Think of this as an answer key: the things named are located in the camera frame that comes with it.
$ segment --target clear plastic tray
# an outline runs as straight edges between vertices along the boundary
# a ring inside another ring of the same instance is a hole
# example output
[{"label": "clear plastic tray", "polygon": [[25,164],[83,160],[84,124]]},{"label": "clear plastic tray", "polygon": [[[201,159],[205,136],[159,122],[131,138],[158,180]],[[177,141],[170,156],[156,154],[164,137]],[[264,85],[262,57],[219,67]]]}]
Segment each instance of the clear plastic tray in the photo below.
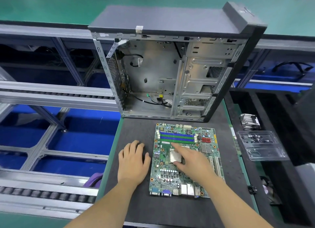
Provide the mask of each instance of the clear plastic tray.
[{"label": "clear plastic tray", "polygon": [[252,161],[290,160],[271,131],[238,131],[237,136]]}]

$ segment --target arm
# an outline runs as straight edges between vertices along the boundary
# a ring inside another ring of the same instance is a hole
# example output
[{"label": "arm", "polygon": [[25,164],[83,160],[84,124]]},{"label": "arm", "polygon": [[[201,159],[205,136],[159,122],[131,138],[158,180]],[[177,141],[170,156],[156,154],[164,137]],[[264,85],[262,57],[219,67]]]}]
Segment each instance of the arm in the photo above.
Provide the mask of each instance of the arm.
[{"label": "arm", "polygon": [[137,146],[138,143],[133,141],[120,151],[117,185],[65,228],[123,227],[131,196],[144,180],[151,161],[149,153],[146,153],[142,162],[144,144]]},{"label": "arm", "polygon": [[208,159],[202,153],[176,143],[172,143],[172,146],[186,161],[185,165],[179,162],[174,164],[204,187],[226,228],[272,228],[215,174]]}]

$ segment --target finger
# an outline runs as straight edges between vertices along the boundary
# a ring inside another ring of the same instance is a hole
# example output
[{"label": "finger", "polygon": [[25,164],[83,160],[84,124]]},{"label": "finger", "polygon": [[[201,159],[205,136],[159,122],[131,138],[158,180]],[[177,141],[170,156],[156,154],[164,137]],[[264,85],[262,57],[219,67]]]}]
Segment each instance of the finger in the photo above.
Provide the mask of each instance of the finger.
[{"label": "finger", "polygon": [[124,149],[122,149],[118,154],[119,163],[121,163],[124,159]]},{"label": "finger", "polygon": [[129,151],[130,154],[135,154],[135,153],[136,153],[136,147],[137,147],[137,144],[138,144],[138,143],[139,143],[138,140],[135,140],[135,141],[133,141],[133,142],[131,143],[131,145],[130,145],[130,151]]},{"label": "finger", "polygon": [[127,144],[124,148],[124,157],[127,157],[129,155],[129,149],[130,149],[130,144]]},{"label": "finger", "polygon": [[180,146],[178,143],[172,142],[171,145],[175,148],[175,151],[182,155],[184,158],[188,157],[190,149]]},{"label": "finger", "polygon": [[145,173],[148,173],[149,167],[150,167],[151,158],[149,156],[149,153],[146,153],[144,156],[144,162],[143,162],[143,170]]},{"label": "finger", "polygon": [[144,143],[141,143],[138,145],[137,150],[136,150],[136,154],[142,157],[142,153],[143,153],[143,147],[144,147]]},{"label": "finger", "polygon": [[175,166],[177,166],[177,168],[178,168],[179,170],[181,170],[182,172],[184,172],[184,170],[185,170],[185,165],[184,165],[184,164],[181,164],[180,162],[173,162],[173,164],[174,164]]}]

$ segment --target left hand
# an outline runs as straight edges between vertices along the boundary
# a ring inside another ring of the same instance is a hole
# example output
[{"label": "left hand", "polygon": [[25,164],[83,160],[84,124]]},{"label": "left hand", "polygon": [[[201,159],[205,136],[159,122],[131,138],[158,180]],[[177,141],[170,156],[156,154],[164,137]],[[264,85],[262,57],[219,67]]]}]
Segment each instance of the left hand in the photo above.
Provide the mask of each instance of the left hand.
[{"label": "left hand", "polygon": [[138,143],[139,141],[135,140],[132,143],[127,144],[118,154],[118,182],[123,179],[128,179],[137,186],[146,177],[151,158],[149,153],[146,153],[144,162],[142,162],[144,144],[141,143],[137,146]]}]

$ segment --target motherboard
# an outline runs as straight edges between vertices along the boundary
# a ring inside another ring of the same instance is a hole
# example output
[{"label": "motherboard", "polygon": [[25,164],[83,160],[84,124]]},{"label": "motherboard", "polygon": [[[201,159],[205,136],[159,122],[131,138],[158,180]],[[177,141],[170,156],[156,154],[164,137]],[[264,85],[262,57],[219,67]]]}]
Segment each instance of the motherboard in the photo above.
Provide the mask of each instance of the motherboard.
[{"label": "motherboard", "polygon": [[185,159],[175,151],[171,142],[202,152],[208,158],[215,173],[224,179],[219,147],[213,128],[157,123],[149,185],[150,194],[209,198],[202,186],[179,171],[173,164],[175,161],[185,164]]}]

